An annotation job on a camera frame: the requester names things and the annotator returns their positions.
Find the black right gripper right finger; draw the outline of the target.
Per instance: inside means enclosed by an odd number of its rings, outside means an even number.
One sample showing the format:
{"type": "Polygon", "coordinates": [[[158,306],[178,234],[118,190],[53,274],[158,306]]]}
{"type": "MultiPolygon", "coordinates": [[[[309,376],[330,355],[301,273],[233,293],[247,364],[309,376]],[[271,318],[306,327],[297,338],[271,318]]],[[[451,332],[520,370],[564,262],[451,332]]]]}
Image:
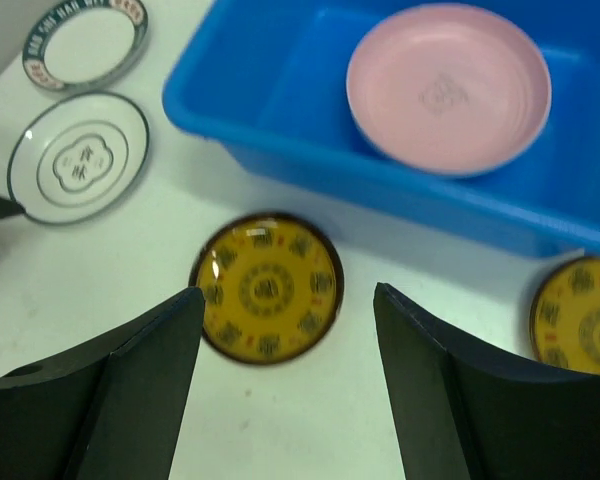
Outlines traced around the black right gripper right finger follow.
{"type": "Polygon", "coordinates": [[[493,346],[380,283],[377,340],[409,479],[600,479],[600,376],[493,346]]]}

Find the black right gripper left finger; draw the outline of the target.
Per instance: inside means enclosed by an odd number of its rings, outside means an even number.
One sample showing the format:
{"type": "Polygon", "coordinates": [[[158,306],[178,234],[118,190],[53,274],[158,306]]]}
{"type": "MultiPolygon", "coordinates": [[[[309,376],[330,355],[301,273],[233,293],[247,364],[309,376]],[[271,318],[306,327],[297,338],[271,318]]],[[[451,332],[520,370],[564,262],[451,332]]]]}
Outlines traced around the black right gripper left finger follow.
{"type": "Polygon", "coordinates": [[[204,318],[186,288],[0,377],[0,479],[166,479],[204,318]]]}

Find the pink plate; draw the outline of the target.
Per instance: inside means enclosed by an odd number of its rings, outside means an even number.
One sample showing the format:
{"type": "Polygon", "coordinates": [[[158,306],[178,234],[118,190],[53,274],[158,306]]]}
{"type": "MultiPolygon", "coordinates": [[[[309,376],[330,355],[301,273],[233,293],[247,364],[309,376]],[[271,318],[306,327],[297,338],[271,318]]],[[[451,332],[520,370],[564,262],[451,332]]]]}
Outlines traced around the pink plate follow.
{"type": "Polygon", "coordinates": [[[476,176],[542,133],[552,80],[539,47],[484,8],[423,4],[374,26],[347,67],[354,123],[380,154],[425,172],[476,176]]]}

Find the yellow patterned plate right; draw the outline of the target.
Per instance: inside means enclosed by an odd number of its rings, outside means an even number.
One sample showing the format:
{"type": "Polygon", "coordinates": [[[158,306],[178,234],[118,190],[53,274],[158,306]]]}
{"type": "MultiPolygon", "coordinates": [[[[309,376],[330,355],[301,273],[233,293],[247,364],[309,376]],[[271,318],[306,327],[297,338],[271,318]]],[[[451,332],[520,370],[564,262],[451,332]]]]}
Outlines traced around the yellow patterned plate right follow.
{"type": "Polygon", "coordinates": [[[529,335],[539,362],[600,375],[600,257],[551,271],[533,297],[529,335]]]}

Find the yellow patterned plate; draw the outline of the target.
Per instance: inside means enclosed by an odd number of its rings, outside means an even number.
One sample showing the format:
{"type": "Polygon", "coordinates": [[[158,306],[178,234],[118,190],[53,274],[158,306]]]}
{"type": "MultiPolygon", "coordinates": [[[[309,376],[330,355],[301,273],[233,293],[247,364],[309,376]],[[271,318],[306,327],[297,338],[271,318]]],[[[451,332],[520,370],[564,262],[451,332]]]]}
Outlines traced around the yellow patterned plate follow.
{"type": "Polygon", "coordinates": [[[271,366],[300,357],[329,332],[345,276],[337,250],[316,225],[261,211],[217,230],[188,283],[204,295],[206,343],[237,363],[271,366]]]}
{"type": "Polygon", "coordinates": [[[539,362],[600,375],[600,257],[551,271],[533,297],[529,335],[539,362]]]}

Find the green rim plate left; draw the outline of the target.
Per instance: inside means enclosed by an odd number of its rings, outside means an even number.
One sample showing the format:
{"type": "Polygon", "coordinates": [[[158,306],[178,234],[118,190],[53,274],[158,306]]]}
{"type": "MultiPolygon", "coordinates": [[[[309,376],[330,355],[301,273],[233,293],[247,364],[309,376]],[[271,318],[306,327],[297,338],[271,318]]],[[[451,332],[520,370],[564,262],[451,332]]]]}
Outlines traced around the green rim plate left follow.
{"type": "Polygon", "coordinates": [[[21,64],[28,79],[46,91],[101,88],[138,60],[148,28],[141,1],[61,1],[30,29],[21,64]]]}

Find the yellow patterned plate centre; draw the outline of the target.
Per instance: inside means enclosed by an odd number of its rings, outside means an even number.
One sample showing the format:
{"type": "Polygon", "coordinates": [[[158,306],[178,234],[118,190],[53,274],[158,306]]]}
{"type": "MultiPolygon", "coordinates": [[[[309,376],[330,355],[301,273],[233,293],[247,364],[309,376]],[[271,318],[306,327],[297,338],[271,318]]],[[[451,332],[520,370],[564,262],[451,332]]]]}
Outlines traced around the yellow patterned plate centre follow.
{"type": "Polygon", "coordinates": [[[300,357],[329,332],[345,276],[337,250],[316,225],[261,211],[217,230],[188,283],[204,295],[206,343],[237,363],[271,366],[300,357]]]}

